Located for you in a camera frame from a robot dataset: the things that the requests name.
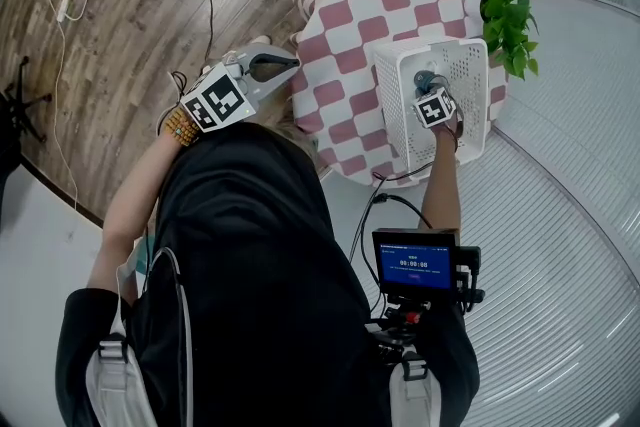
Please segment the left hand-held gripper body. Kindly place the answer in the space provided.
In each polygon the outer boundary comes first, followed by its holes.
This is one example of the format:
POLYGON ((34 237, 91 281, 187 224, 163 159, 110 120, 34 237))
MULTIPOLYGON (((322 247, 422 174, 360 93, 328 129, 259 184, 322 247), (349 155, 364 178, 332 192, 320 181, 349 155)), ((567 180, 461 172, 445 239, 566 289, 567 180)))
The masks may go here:
POLYGON ((203 133, 217 131, 254 116, 249 99, 246 53, 231 52, 208 66, 181 98, 180 105, 203 133))

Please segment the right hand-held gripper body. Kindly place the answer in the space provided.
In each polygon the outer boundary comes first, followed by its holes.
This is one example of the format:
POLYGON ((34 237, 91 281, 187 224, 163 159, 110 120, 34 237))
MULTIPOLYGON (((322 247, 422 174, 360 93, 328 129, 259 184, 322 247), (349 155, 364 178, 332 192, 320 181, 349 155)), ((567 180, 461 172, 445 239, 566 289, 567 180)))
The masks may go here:
POLYGON ((412 108, 425 129, 448 122, 457 111, 457 105, 445 86, 436 86, 415 99, 412 108))

